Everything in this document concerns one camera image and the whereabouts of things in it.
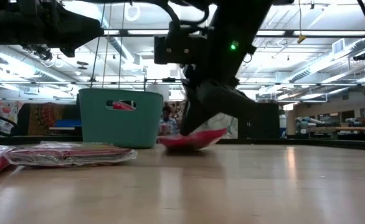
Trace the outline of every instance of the red cloth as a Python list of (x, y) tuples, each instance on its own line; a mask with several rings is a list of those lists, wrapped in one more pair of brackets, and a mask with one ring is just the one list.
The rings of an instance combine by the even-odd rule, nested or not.
[(159, 143), (167, 149), (202, 149), (212, 143), (217, 142), (227, 133), (227, 128), (220, 130), (200, 131), (188, 136), (160, 136)]
[(113, 102), (113, 109), (114, 110), (134, 110), (134, 107), (120, 101)]

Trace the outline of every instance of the ceiling pipe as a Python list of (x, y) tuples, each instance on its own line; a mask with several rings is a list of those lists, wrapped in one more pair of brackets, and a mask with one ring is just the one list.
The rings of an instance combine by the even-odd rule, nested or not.
[[(338, 63), (343, 58), (352, 57), (365, 49), (365, 38), (353, 42), (351, 39), (345, 39), (345, 49), (343, 54), (335, 56), (333, 49), (327, 53), (317, 57), (314, 60), (306, 63), (306, 65), (293, 71), (286, 79), (282, 80), (282, 83), (290, 82), (294, 83), (299, 79), (307, 77), (308, 75), (315, 74), (322, 69), (328, 68), (336, 63)], [(265, 91), (266, 93), (273, 93), (281, 89), (280, 86), (270, 86)]]
[[(103, 29), (111, 29), (109, 26), (109, 21), (107, 20), (107, 15), (103, 15), (102, 9), (100, 9), (100, 6), (103, 6), (103, 4), (92, 4), (89, 2), (81, 1), (65, 2), (64, 4), (67, 10), (91, 17), (93, 19), (97, 19), (98, 21), (102, 22)], [(124, 62), (134, 63), (134, 56), (127, 50), (124, 45), (121, 44), (119, 39), (117, 39), (116, 37), (105, 37), (105, 39), (120, 54), (121, 59)]]
[[(365, 70), (365, 65), (361, 65), (361, 66), (358, 66), (358, 67), (353, 67), (353, 69), (351, 70), (348, 70), (347, 72), (343, 72), (343, 73), (340, 73), (339, 75), (335, 75), (331, 78), (327, 78), (325, 79), (324, 81), (322, 81), (322, 83), (330, 83), (330, 82), (334, 82), (334, 81), (337, 81), (343, 77), (346, 77), (348, 75), (352, 75), (354, 73), (357, 73), (357, 72), (360, 72), (361, 70)], [(296, 92), (296, 93), (292, 93), (291, 95), (287, 96), (287, 95), (283, 95), (283, 96), (279, 96), (278, 99), (287, 99), (287, 98), (291, 98), (291, 97), (294, 97), (294, 96), (298, 96), (298, 95), (305, 95), (305, 94), (308, 94), (308, 91), (303, 91), (303, 90), (300, 90), (299, 92)]]

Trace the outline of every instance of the wooden table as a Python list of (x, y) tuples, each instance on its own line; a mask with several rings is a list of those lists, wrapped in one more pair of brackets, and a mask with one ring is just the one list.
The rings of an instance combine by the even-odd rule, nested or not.
[(212, 146), (0, 175), (0, 224), (365, 223), (365, 151)]

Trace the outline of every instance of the wall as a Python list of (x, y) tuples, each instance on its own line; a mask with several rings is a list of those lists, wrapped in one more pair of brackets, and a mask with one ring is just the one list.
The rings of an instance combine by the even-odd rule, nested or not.
[(329, 103), (322, 104), (299, 104), (295, 106), (296, 116), (316, 116), (325, 113), (343, 112), (354, 110), (355, 117), (361, 116), (361, 109), (365, 109), (365, 94), (361, 91), (349, 93), (348, 100), (342, 100), (340, 95), (337, 98), (330, 99)]

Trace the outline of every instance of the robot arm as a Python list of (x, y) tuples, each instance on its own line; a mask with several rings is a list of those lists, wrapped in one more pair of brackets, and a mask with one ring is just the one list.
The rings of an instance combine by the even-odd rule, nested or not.
[[(256, 103), (235, 89), (235, 75), (246, 54), (254, 54), (252, 42), (272, 4), (291, 4), (294, 0), (172, 0), (204, 11), (200, 21), (180, 21), (167, 0), (134, 2), (157, 4), (171, 16), (169, 33), (154, 38), (154, 61), (178, 63), (184, 68), (188, 104), (182, 135), (217, 113), (245, 119), (255, 116)], [(217, 5), (210, 26), (199, 27), (209, 16), (210, 4)], [(0, 45), (19, 44), (44, 53), (45, 47), (57, 47), (74, 57), (75, 49), (103, 35), (103, 31), (97, 20), (67, 11), (56, 0), (0, 0)]]

